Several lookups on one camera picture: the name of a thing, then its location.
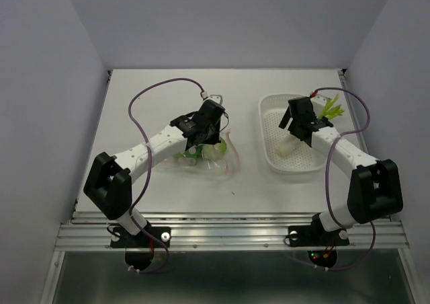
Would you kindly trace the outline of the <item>clear zip top bag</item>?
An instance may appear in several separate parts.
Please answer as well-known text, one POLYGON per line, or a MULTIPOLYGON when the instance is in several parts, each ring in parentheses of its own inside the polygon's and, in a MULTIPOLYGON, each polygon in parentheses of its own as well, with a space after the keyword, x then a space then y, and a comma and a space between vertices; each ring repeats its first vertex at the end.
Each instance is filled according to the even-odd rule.
POLYGON ((235 175, 241 168, 239 153, 230 137, 230 129, 220 134, 220 139, 227 143, 227 152, 222 159, 210 161, 203 158, 196 165, 185 165, 176 162, 172 156, 155 166, 155 171, 164 174, 184 177, 200 177, 205 180, 224 180, 235 175))

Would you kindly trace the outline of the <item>green fake celery stalks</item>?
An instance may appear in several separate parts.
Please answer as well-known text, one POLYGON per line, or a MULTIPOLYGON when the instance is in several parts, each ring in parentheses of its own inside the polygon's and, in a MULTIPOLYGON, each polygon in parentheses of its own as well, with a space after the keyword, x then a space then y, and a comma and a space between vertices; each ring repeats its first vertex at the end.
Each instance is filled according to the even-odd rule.
MULTIPOLYGON (((341 104, 336 105, 335 103, 339 99, 339 94, 337 94, 333 99, 327 98, 327 102, 324 106, 321 106, 319 104, 314 104, 314 113, 316 114, 318 119, 321 119, 322 117, 326 117, 329 121, 331 121, 333 118, 336 118, 338 116, 341 116, 344 113, 344 109, 341 107, 341 104)), ((291 123, 291 119, 285 129, 288 130, 288 127, 291 123)), ((275 148, 275 152, 280 157, 286 157, 289 154, 291 154, 293 151, 295 151, 303 142, 297 139, 295 136, 289 134, 284 137, 277 147, 275 148)))

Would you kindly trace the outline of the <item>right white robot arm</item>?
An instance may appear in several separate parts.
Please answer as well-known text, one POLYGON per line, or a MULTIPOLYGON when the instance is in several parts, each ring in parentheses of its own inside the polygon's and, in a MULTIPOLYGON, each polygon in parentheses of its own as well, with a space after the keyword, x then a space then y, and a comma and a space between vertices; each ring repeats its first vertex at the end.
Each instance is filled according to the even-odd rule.
POLYGON ((318 119, 310 97, 289 100, 279 127, 286 128, 291 136, 327 158, 327 210, 318 214, 316 223, 309 227, 309 236, 314 242, 325 243, 335 230, 369 223, 403 209, 395 162, 368 155, 345 139, 329 120, 318 119), (347 197, 338 207, 331 206, 330 201, 329 169, 332 163, 349 178, 347 197))

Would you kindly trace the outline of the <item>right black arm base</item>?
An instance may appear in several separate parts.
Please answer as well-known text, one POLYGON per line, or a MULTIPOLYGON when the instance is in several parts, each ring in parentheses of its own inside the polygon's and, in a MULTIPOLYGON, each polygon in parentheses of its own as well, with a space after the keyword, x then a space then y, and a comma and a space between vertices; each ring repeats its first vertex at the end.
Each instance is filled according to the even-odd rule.
POLYGON ((330 270, 337 263, 337 247, 349 245, 346 230, 337 228, 334 231, 325 231, 318 217, 312 216, 309 224, 292 225, 288 227, 284 243, 292 248, 308 247, 310 263, 317 268, 330 270))

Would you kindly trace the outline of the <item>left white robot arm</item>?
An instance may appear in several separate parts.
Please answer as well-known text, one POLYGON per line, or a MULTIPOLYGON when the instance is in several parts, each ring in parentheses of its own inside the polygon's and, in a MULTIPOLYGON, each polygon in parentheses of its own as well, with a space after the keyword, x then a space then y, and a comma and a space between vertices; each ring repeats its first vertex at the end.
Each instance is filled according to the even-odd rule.
POLYGON ((222 97, 210 95, 197 112, 172 120, 155 136, 115 155, 106 152, 95 157, 83 187, 84 194, 111 221, 126 230, 135 246, 149 240, 147 220, 132 204, 132 185, 140 176, 151 176, 158 163, 199 145, 220 142, 220 119, 225 113, 222 97))

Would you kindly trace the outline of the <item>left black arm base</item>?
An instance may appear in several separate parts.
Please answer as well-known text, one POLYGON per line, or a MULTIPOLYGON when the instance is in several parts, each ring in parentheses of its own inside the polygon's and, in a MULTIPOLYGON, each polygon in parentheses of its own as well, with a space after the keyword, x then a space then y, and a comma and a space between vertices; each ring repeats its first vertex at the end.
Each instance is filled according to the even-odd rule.
POLYGON ((124 261, 129 271, 137 274, 154 273, 163 269, 167 263, 171 242, 170 227, 145 227, 151 237, 142 232, 131 235, 118 224, 108 225, 106 230, 111 237, 110 247, 125 250, 124 261))

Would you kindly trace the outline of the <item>green fake cabbage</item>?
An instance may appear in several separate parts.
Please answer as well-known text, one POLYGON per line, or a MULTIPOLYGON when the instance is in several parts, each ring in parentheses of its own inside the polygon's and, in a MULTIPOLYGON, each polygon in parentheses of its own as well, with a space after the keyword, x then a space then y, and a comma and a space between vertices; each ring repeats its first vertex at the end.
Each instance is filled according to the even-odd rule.
POLYGON ((209 159, 210 161, 218 161, 222 159, 227 152, 227 143, 224 139, 220 139, 219 143, 215 145, 203 145, 202 147, 202 157, 209 159))

